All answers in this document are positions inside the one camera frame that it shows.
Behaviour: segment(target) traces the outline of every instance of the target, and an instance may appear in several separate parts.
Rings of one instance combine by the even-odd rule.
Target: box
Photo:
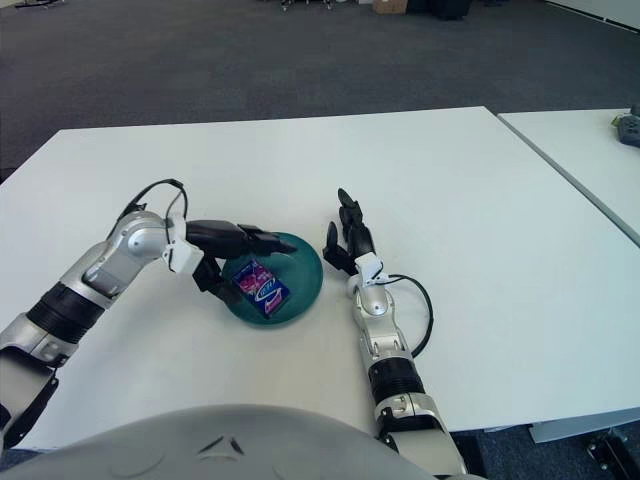
[[[373,11],[376,13],[406,13],[408,0],[373,0]]]

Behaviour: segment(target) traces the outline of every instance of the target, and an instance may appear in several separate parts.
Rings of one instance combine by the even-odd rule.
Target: teal bowl
[[[297,250],[293,253],[274,253],[267,257],[245,255],[227,260],[222,269],[222,276],[231,280],[250,259],[255,258],[289,288],[289,297],[270,318],[264,317],[244,297],[239,303],[227,304],[236,317],[252,325],[264,327],[290,322],[313,305],[322,288],[322,264],[313,247],[290,233],[277,233],[277,235],[283,241],[295,245]]]

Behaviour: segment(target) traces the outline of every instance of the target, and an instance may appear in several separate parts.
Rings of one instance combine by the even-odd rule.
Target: black cable
[[[418,290],[420,290],[420,293],[422,293],[422,296],[424,297],[424,301],[427,303],[427,307],[429,308],[429,320],[427,321],[427,330],[425,331],[424,336],[422,337],[422,340],[420,340],[420,343],[418,343],[418,346],[414,348],[411,352],[411,356],[413,358],[416,358],[418,355],[422,353],[424,348],[427,346],[427,343],[429,343],[429,339],[431,338],[431,331],[433,330],[433,305],[431,304],[431,298],[429,297],[429,293],[427,292],[427,290],[415,278],[411,278],[406,275],[399,275],[399,274],[389,275],[389,278],[394,278],[395,280],[391,280],[389,282],[384,282],[384,283],[378,283],[378,285],[389,285],[391,283],[399,282],[400,280],[409,280],[416,287],[418,287]]]
[[[184,190],[179,191],[178,195],[176,195],[174,199],[171,200],[171,203],[169,204],[169,206],[167,207],[167,210],[164,213],[164,232],[165,232],[165,235],[167,236],[167,243],[169,243],[169,212],[171,211],[171,207],[175,205],[175,203],[178,201],[180,196],[184,197],[184,201],[186,205],[187,197],[185,195],[186,194],[184,193]],[[185,220],[187,219],[186,210],[183,211],[183,217]]]
[[[378,271],[376,273],[373,274],[373,276],[371,278],[375,281],[375,279],[378,278],[378,275],[380,275],[382,273],[382,270],[384,270],[384,262],[380,261],[380,268],[378,269]]]
[[[118,224],[118,222],[120,220],[122,220],[122,218],[127,215],[128,213],[131,213],[133,211],[135,211],[138,207],[138,202],[142,199],[142,197],[144,197],[147,193],[149,193],[149,191],[155,187],[157,187],[158,185],[171,185],[175,188],[177,188],[178,190],[180,190],[180,193],[182,194],[182,196],[184,197],[184,210],[182,212],[183,217],[185,218],[185,220],[187,219],[187,212],[189,210],[189,199],[187,197],[187,192],[184,189],[184,185],[182,184],[182,182],[179,182],[178,180],[174,179],[174,178],[166,178],[164,180],[158,180],[157,182],[153,182],[150,185],[147,185],[144,189],[142,189],[135,197],[133,197],[131,199],[131,201],[129,201],[129,203],[127,203],[127,206],[124,207],[124,210],[122,210],[122,213],[118,216],[118,219],[116,220],[116,222],[113,224],[113,228],[111,229],[111,231],[109,232],[109,234],[107,235],[107,238],[109,238],[111,236],[111,234],[113,233],[113,231],[116,229],[116,225]]]

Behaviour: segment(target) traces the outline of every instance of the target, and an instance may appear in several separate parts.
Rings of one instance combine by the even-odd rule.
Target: white wall
[[[615,22],[640,28],[640,0],[551,0]]]

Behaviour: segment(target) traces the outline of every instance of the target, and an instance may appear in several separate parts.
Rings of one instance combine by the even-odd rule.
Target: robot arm
[[[352,275],[347,293],[353,298],[352,314],[360,329],[360,353],[376,404],[378,438],[436,476],[464,475],[464,461],[433,398],[425,393],[414,356],[395,322],[394,300],[385,287],[389,276],[376,255],[360,206],[342,189],[338,198],[347,250],[338,245],[332,222],[323,256]]]
[[[222,278],[216,258],[295,250],[254,226],[186,222],[180,215],[163,219],[135,204],[139,199],[130,202],[105,241],[0,333],[0,451],[33,427],[58,387],[56,369],[146,265],[162,258],[170,270],[192,274],[200,290],[234,302],[241,297]]]

